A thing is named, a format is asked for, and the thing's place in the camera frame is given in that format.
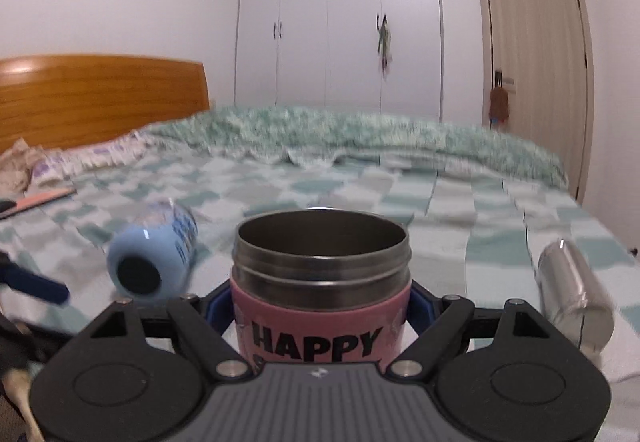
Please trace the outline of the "beige wooden door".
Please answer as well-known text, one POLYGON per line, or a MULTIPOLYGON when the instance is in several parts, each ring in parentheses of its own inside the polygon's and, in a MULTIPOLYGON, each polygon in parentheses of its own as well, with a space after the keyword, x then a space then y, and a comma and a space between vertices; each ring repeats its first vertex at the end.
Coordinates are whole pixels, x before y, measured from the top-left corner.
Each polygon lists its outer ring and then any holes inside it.
POLYGON ((585 0, 480 0, 484 89, 502 85, 499 130, 561 158, 570 195, 586 193, 593 135, 591 33, 585 0))

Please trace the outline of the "fluffy green duvet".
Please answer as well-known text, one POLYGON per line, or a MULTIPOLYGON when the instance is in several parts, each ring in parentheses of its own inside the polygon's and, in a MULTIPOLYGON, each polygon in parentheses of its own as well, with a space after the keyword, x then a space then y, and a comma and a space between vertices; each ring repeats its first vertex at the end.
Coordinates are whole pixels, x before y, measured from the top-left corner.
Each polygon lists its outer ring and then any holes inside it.
POLYGON ((159 121, 140 135, 171 147, 251 158, 331 166, 344 157, 417 162, 449 173, 493 173, 565 190, 560 159, 533 142, 485 127, 390 114, 314 108, 224 108, 159 121))

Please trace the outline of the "silver steel bottle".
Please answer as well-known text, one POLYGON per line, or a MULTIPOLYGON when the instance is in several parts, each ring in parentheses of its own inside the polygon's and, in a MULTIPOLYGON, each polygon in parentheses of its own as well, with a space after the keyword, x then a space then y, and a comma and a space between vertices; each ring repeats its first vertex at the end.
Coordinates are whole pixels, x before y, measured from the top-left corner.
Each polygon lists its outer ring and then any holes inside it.
POLYGON ((577 245, 544 247, 535 274, 547 320, 583 354, 599 355, 613 336, 614 306, 577 245))

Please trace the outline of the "light blue cartoon bottle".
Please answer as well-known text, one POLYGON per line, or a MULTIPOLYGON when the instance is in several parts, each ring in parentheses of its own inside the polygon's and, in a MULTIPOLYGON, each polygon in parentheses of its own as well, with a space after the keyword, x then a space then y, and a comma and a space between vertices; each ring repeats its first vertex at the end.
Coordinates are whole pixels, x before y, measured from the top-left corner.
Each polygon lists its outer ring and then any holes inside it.
POLYGON ((132 299, 156 303, 180 295, 186 286, 198 239, 189 208, 162 199, 117 232, 107 249, 108 274, 132 299))

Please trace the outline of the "pink steel Happy cup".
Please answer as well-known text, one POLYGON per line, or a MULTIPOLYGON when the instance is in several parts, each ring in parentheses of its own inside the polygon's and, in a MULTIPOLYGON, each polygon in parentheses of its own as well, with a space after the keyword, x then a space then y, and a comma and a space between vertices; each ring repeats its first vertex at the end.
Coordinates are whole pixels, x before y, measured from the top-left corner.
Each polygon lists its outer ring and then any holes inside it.
POLYGON ((243 221, 230 277, 236 336, 254 367, 372 362, 401 351, 408 231, 379 215, 314 207, 243 221))

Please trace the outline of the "orange wooden headboard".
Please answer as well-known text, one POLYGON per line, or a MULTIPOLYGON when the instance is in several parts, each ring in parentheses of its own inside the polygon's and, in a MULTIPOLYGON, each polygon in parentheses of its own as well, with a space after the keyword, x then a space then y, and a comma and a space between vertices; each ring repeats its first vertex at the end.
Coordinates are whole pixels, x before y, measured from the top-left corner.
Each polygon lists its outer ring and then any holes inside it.
POLYGON ((1 61, 1 149, 69 149, 209 109, 204 66, 113 54, 1 61))

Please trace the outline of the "white wardrobe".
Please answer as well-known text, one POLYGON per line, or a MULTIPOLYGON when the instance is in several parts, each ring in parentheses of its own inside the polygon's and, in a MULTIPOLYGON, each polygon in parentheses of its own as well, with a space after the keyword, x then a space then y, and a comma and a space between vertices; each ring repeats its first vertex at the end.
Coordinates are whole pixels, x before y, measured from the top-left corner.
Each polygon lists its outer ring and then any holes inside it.
POLYGON ((238 106, 442 115, 440 0, 239 0, 238 106), (376 18, 390 26, 383 78, 376 18))

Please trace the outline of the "green toy on wardrobe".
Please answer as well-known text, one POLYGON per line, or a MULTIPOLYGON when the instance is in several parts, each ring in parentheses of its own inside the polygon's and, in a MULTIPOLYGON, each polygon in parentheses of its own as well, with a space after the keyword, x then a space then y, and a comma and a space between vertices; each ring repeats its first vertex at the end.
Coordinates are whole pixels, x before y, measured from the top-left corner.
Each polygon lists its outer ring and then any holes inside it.
POLYGON ((393 61, 393 56, 392 51, 390 51, 392 36, 390 35, 390 26, 385 14, 382 16, 379 14, 376 18, 376 30, 378 31, 378 46, 376 50, 380 59, 380 70, 383 78, 386 78, 390 72, 390 63, 393 61))

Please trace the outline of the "floral patterned pillow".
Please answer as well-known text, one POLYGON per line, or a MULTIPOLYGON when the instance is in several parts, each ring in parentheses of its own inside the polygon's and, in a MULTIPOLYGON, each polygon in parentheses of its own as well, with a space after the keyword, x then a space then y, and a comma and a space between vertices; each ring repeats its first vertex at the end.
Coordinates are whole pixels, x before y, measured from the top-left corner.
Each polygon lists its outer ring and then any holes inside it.
POLYGON ((1 196, 52 187, 89 171, 134 164, 153 144, 153 139, 137 131, 66 150, 32 147, 24 138, 17 139, 1 152, 1 196))

